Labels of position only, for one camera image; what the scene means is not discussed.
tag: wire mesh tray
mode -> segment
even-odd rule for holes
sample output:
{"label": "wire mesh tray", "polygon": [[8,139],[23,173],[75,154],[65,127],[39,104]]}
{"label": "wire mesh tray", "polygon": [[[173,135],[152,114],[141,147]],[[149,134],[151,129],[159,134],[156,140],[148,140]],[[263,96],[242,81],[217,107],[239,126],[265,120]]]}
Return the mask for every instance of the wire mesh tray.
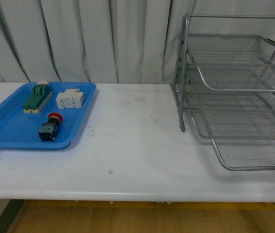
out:
{"label": "wire mesh tray", "polygon": [[[194,18],[212,27],[201,29]],[[237,27],[216,33],[214,26],[222,32],[227,24],[220,20],[227,18],[230,26],[243,26],[242,33]],[[171,85],[181,130],[187,104],[198,134],[210,139],[221,165],[234,171],[275,169],[275,41],[256,30],[243,33],[247,24],[256,25],[252,20],[275,17],[184,15]],[[265,22],[261,33],[269,30]]]}
{"label": "wire mesh tray", "polygon": [[256,35],[191,34],[188,54],[213,91],[275,91],[275,42]]}
{"label": "wire mesh tray", "polygon": [[190,72],[186,102],[194,126],[229,170],[275,169],[275,95],[208,90]]}

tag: wooden floor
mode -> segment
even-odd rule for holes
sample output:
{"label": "wooden floor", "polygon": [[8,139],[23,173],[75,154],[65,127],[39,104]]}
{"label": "wooden floor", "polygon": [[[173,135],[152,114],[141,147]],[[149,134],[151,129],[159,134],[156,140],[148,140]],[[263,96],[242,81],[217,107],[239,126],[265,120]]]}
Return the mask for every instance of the wooden floor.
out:
{"label": "wooden floor", "polygon": [[275,203],[26,201],[9,233],[275,233]]}

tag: silver metal frame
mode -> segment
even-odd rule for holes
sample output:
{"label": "silver metal frame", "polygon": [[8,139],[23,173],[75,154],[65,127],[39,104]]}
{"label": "silver metal frame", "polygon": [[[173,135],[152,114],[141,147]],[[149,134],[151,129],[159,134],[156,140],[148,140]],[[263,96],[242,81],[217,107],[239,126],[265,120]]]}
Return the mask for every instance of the silver metal frame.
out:
{"label": "silver metal frame", "polygon": [[[217,144],[216,144],[216,140],[214,138],[214,135],[212,133],[212,130],[209,126],[209,122],[208,119],[206,117],[206,115],[203,112],[203,105],[201,104],[201,102],[199,100],[197,100],[197,104],[198,104],[198,108],[201,111],[201,115],[206,127],[206,130],[208,132],[208,137],[203,136],[200,132],[199,129],[197,127],[197,124],[195,122],[191,107],[188,103],[188,97],[186,95],[186,91],[185,91],[185,84],[186,82],[188,84],[190,84],[190,77],[187,76],[186,74],[186,67],[187,67],[187,56],[190,57],[190,59],[193,62],[193,66],[195,66],[195,68],[198,70],[198,73],[200,75],[200,78],[202,80],[202,82],[204,83],[204,85],[211,91],[225,91],[225,92],[271,92],[274,96],[275,96],[275,90],[269,88],[268,86],[266,86],[267,89],[215,89],[212,88],[210,86],[208,86],[208,84],[205,81],[205,78],[202,74],[201,68],[199,67],[199,65],[193,60],[193,58],[190,55],[190,52],[188,51],[188,36],[189,36],[189,26],[190,26],[190,22],[191,22],[191,18],[192,17],[213,17],[213,18],[275,18],[275,16],[223,16],[223,15],[190,15],[190,14],[185,14],[183,16],[183,20],[182,20],[182,26],[181,26],[181,33],[180,33],[180,38],[179,38],[179,44],[178,44],[178,54],[177,54],[177,60],[176,60],[176,67],[175,67],[175,73],[174,73],[174,83],[171,84],[171,89],[172,92],[174,94],[175,100],[176,100],[176,105],[178,108],[178,117],[179,117],[179,127],[181,129],[182,132],[185,132],[185,125],[184,125],[184,120],[183,120],[183,111],[185,109],[184,107],[184,103],[187,103],[188,106],[188,110],[189,110],[189,114],[191,116],[191,120],[193,122],[193,125],[197,131],[197,133],[203,137],[203,138],[209,138],[211,141],[211,144],[214,148],[214,151],[217,155],[217,158],[220,162],[220,164],[228,169],[228,170],[232,170],[232,171],[244,171],[244,170],[275,170],[275,166],[248,166],[248,167],[229,167],[227,166],[223,159],[222,156],[218,150]],[[272,41],[270,39],[263,39],[266,43],[270,44],[271,46],[273,46],[275,48],[275,41]],[[270,59],[268,61],[265,62],[265,69],[262,71],[262,74],[265,72],[266,67],[267,66],[271,66],[272,65],[272,61],[275,58],[275,50],[272,53]],[[180,91],[176,91],[176,87],[177,84],[179,83],[180,86]],[[195,88],[192,88],[194,95],[198,96]]]}

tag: mesh shelf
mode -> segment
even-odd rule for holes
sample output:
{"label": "mesh shelf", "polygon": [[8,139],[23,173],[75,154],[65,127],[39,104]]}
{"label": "mesh shelf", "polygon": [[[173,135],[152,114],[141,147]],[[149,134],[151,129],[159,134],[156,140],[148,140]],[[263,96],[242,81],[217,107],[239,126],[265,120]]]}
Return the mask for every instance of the mesh shelf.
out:
{"label": "mesh shelf", "polygon": [[213,91],[275,91],[274,47],[260,36],[190,35],[188,54]]}
{"label": "mesh shelf", "polygon": [[275,169],[275,96],[217,93],[192,78],[186,102],[200,136],[229,170]]}
{"label": "mesh shelf", "polygon": [[181,130],[187,104],[196,131],[210,139],[223,167],[275,170],[275,42],[260,35],[192,34],[192,17],[275,17],[185,15],[171,85]]}

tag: electrical component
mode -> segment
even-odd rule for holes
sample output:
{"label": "electrical component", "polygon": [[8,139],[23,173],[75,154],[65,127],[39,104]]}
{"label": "electrical component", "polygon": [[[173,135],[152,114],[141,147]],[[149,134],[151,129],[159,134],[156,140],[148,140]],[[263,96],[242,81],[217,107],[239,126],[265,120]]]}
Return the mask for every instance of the electrical component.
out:
{"label": "electrical component", "polygon": [[79,89],[66,89],[56,97],[56,103],[60,109],[82,108],[84,100],[83,92],[80,92]]}

